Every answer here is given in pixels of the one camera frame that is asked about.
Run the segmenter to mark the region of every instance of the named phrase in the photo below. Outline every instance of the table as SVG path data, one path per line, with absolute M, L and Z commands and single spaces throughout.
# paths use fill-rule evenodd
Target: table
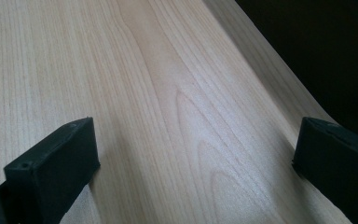
M 350 223 L 291 167 L 332 119 L 233 0 L 0 0 L 0 184 L 87 116 L 102 167 L 62 223 Z

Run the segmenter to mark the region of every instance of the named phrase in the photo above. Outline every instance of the black clamp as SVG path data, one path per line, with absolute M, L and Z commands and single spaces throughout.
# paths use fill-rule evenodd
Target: black clamp
M 0 223 L 59 223 L 99 167 L 92 118 L 61 126 L 4 168 Z
M 358 223 L 357 134 L 321 119 L 303 118 L 293 167 Z

